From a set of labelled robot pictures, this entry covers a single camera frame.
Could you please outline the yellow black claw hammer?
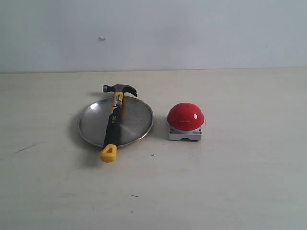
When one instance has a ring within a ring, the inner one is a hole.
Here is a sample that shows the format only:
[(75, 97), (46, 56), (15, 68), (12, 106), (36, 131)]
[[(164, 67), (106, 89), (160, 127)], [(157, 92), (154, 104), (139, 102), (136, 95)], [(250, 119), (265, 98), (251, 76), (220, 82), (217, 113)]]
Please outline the yellow black claw hammer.
[(130, 85), (116, 84), (114, 86), (103, 85), (102, 91), (104, 93), (114, 93), (112, 110), (108, 118), (105, 139), (100, 153), (100, 160), (102, 162), (111, 163), (117, 158), (117, 149), (121, 137), (120, 124), (122, 121), (124, 94), (130, 93), (137, 97), (137, 90)]

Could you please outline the red dome push button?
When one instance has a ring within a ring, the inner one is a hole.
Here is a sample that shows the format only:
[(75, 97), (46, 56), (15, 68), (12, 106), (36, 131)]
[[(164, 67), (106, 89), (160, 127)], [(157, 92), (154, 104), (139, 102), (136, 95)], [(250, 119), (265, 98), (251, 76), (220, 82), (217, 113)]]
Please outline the red dome push button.
[(169, 140), (201, 141), (205, 116), (193, 103), (178, 103), (173, 106), (166, 118)]

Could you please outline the round metal plate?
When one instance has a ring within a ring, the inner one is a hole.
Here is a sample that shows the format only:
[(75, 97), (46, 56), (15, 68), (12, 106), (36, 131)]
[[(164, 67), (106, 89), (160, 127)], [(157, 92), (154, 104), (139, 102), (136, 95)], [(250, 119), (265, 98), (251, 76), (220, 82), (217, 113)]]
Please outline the round metal plate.
[[(98, 100), (87, 107), (78, 119), (80, 136), (89, 144), (102, 147), (113, 98)], [(148, 104), (135, 97), (126, 96), (123, 101), (121, 139), (118, 147), (124, 147), (145, 137), (154, 123), (154, 114)]]

